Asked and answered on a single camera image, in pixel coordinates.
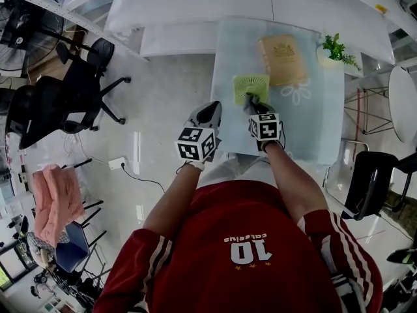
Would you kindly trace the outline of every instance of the red jersey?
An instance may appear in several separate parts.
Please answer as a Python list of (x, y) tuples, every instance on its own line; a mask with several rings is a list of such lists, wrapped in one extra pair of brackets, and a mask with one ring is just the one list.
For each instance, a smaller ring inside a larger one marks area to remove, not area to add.
[(340, 274), (379, 312), (377, 266), (338, 215), (314, 211), (295, 224), (278, 189), (230, 181), (196, 191), (173, 242), (135, 231), (94, 313), (342, 312), (331, 279)]

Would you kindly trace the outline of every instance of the potted plant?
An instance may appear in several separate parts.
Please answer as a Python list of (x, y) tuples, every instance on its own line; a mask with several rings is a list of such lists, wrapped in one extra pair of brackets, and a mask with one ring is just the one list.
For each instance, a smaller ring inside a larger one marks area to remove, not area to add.
[(352, 65), (360, 70), (353, 55), (343, 54), (345, 45), (339, 44), (338, 40), (339, 34), (336, 34), (334, 38), (330, 35), (325, 36), (324, 43), (317, 48), (317, 59), (319, 60), (320, 65), (327, 68), (334, 68), (343, 63)]

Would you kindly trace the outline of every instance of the fan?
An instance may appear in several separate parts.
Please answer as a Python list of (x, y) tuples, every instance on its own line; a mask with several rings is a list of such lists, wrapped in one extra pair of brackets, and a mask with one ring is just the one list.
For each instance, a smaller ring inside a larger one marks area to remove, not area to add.
[(268, 102), (269, 75), (266, 74), (240, 74), (233, 77), (233, 94), (235, 104), (243, 106), (246, 94), (254, 94), (262, 103)]
[(63, 18), (26, 1), (5, 1), (0, 20), (0, 70), (34, 65), (62, 39)]

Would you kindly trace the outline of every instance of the power strip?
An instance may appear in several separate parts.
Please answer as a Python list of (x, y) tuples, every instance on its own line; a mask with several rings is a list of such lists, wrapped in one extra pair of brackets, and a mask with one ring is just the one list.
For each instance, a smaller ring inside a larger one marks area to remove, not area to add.
[(128, 162), (124, 156), (121, 158), (117, 158), (115, 160), (109, 161), (109, 167), (111, 170), (118, 170), (119, 168), (122, 168), (122, 164), (127, 165)]

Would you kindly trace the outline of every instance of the round white table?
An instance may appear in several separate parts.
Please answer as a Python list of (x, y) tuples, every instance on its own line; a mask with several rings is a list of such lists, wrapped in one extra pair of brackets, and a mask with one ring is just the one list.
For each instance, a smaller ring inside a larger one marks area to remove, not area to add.
[(391, 71), (388, 98), (397, 137), (403, 143), (413, 142), (417, 136), (417, 89), (411, 75), (400, 66)]

